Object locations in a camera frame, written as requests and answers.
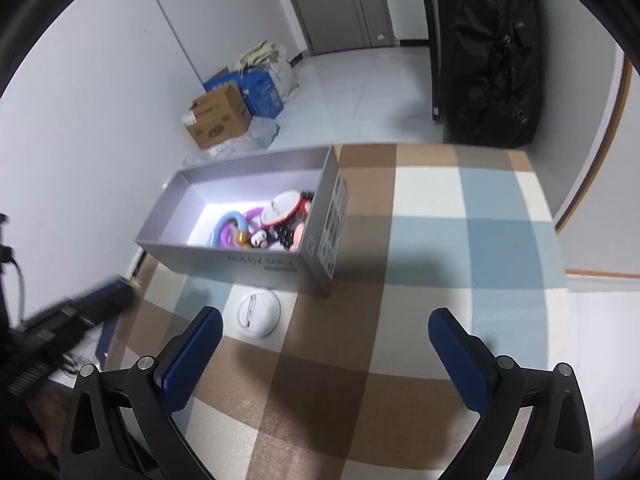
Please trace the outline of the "red and white round case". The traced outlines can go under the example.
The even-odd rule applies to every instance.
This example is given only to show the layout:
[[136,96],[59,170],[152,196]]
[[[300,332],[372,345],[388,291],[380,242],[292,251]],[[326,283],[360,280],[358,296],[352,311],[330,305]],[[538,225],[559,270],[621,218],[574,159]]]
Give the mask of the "red and white round case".
[[285,191],[277,195],[262,208],[260,223],[265,228],[271,228],[288,221],[296,213],[301,200],[302,194],[295,190]]

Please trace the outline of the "yellow and pink trinket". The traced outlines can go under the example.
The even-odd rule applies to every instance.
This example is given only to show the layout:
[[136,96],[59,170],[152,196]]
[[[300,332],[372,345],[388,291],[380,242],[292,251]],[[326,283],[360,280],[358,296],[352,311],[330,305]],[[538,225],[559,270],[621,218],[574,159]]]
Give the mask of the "yellow and pink trinket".
[[300,222],[293,231],[288,232],[285,237],[285,248],[289,252],[297,252],[299,250],[300,243],[302,242],[305,232],[305,223]]

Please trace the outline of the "grey cardboard jewelry box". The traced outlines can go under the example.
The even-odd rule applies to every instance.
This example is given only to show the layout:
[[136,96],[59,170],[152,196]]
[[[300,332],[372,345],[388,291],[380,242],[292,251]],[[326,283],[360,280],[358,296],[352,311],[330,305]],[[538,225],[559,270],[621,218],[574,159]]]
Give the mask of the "grey cardboard jewelry box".
[[[262,226],[262,208],[289,190],[302,194],[296,213]],[[217,160],[175,174],[137,243],[177,273],[322,296],[331,287],[347,201],[332,146]],[[302,242],[289,252],[286,234],[300,222]],[[250,244],[259,229],[273,237],[268,249]]]

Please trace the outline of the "checkered table cloth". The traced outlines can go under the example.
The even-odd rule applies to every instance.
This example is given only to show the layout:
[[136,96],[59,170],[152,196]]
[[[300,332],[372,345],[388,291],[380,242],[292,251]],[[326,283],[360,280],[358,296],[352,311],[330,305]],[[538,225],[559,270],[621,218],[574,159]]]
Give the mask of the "checkered table cloth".
[[[202,307],[224,336],[177,416],[218,479],[435,479],[472,430],[428,340],[446,307],[495,353],[574,368],[597,474],[639,439],[639,297],[572,294],[525,153],[428,144],[334,148],[348,201],[322,295],[177,273],[147,255],[108,368],[157,354]],[[244,336],[236,308],[274,292],[280,321]]]

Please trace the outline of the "small panda charm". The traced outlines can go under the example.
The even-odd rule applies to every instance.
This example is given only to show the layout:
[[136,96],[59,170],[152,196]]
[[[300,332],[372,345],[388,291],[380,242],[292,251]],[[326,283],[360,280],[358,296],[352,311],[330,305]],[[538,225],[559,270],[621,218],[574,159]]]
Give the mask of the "small panda charm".
[[250,236],[250,244],[256,249],[268,249],[272,243],[273,237],[265,229],[259,229]]

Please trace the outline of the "brown cardboard box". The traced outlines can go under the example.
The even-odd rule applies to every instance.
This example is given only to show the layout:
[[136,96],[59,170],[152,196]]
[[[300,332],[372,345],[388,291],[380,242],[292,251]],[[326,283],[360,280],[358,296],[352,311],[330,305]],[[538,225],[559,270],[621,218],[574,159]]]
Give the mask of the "brown cardboard box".
[[246,133],[252,120],[235,82],[227,82],[192,102],[181,117],[184,128],[201,150]]

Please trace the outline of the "grey plastic parcel bag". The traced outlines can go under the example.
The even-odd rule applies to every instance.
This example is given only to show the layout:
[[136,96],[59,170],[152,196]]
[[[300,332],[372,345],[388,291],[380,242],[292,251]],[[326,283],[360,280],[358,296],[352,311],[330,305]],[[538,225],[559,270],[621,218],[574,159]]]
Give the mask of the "grey plastic parcel bag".
[[279,131],[280,126],[275,119],[254,117],[246,133],[186,157],[183,159],[182,168],[192,168],[217,160],[265,151]]

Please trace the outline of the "blue cardboard box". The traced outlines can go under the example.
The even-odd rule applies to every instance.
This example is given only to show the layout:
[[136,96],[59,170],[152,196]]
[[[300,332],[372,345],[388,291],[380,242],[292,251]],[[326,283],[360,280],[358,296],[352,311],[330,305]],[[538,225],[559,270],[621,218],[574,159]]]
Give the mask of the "blue cardboard box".
[[280,93],[270,73],[265,70],[244,70],[220,73],[204,82],[206,92],[212,91],[228,82],[235,82],[243,100],[256,117],[276,119],[283,110]]

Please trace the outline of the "white plastic bag with cloth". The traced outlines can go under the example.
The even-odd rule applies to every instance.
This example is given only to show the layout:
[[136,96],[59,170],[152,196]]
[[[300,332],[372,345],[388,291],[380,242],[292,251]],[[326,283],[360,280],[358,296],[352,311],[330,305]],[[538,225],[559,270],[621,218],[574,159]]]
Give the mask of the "white plastic bag with cloth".
[[234,69],[241,74],[250,70],[267,72],[285,103],[297,96],[299,84],[293,67],[288,62],[288,52],[280,44],[265,40],[246,51],[235,63]]

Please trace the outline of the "black large bag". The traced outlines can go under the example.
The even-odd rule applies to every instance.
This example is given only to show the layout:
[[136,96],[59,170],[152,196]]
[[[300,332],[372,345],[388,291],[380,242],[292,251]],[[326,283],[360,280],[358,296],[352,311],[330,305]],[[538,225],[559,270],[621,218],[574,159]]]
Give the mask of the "black large bag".
[[447,139],[490,148],[533,141],[544,102],[537,0],[438,0]]

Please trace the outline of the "grey door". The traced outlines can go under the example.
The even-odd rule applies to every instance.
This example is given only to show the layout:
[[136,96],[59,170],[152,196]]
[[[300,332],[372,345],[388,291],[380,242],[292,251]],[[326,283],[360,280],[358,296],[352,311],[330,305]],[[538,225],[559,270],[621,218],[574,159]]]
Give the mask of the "grey door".
[[396,44],[387,0],[292,0],[311,54]]

